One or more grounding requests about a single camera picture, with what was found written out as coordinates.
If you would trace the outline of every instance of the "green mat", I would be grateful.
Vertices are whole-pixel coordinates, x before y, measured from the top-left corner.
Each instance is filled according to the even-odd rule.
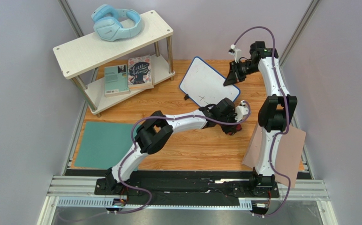
[[[132,126],[126,123],[87,122],[75,166],[106,170],[119,163],[132,145]]]

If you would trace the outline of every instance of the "cardboard sheet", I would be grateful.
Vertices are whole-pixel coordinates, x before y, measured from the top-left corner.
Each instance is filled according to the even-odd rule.
[[[253,168],[259,158],[262,128],[256,124],[250,140],[248,150],[242,160],[242,164]],[[291,179],[291,187],[295,187],[296,177],[299,170],[299,163],[302,157],[304,139],[306,132],[295,127],[289,127],[289,133],[282,136],[279,142],[275,169],[288,176]],[[275,180],[285,186],[288,186],[288,179],[275,174]]]

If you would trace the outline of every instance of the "gray wall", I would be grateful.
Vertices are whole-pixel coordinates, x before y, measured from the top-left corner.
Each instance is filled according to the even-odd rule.
[[[92,12],[102,4],[115,8],[131,8],[143,13],[156,10],[174,29],[175,59],[231,59],[227,54],[231,44],[246,29],[266,26],[277,37],[277,49],[283,52],[299,24],[310,0],[68,0],[84,34],[92,33]],[[264,40],[271,46],[265,30],[251,31],[238,42],[248,55],[249,46]],[[160,42],[162,53],[166,42]],[[129,56],[154,53],[148,46]]]
[[[283,74],[339,224],[362,224],[362,1],[321,1]]]
[[[0,0],[0,224],[37,222],[82,107],[53,47],[75,38],[56,0]]]

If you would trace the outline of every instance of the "white shelf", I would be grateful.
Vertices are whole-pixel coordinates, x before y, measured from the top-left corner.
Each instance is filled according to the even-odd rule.
[[[163,58],[163,56],[156,57],[155,55],[151,56],[152,63],[152,78],[154,85],[167,80],[168,78],[174,76],[175,73],[170,74],[168,72],[168,63]],[[126,95],[118,95],[113,97],[105,97],[105,79],[101,78],[97,81],[94,81],[87,85],[87,90],[85,92],[88,94],[93,103],[97,106],[97,110],[92,112],[92,114],[98,114],[113,105],[116,105],[138,93],[141,93],[144,90],[134,90]]]
[[[144,28],[132,38],[109,42],[100,39],[96,33],[91,33],[54,47],[53,52],[64,77],[71,79],[173,34],[173,29],[154,10],[141,14],[141,19]],[[124,27],[131,27],[134,22],[124,20],[121,24]]]

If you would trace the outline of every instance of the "blue whiteboard frame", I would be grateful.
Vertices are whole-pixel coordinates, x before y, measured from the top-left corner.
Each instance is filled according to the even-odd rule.
[[[214,69],[211,65],[209,65],[209,64],[208,64],[206,61],[204,61],[202,58],[200,58],[199,56],[195,56],[194,59],[192,60],[191,64],[189,65],[187,71],[185,72],[184,77],[182,78],[182,80],[181,80],[181,82],[180,82],[180,85],[178,85],[178,88],[179,88],[182,92],[184,92],[184,90],[181,89],[181,84],[182,84],[182,82],[184,81],[185,76],[187,75],[187,73],[188,73],[189,69],[191,68],[192,63],[195,61],[195,59],[200,59],[200,60],[201,60],[202,62],[204,62],[207,66],[209,66],[213,71],[215,71],[218,75],[220,75],[221,77],[223,77],[224,79],[226,79],[225,76],[223,76],[221,73],[219,73],[216,69]],[[239,92],[238,95],[235,97],[235,99],[231,99],[233,102],[235,102],[235,100],[238,99],[239,95],[241,95],[241,89],[239,89],[235,84],[232,84],[232,85],[233,85],[236,89],[238,89],[238,92]],[[199,104],[198,104],[195,100],[193,100],[193,99],[191,99],[191,100],[192,100],[195,104],[197,104],[197,105],[199,106]]]

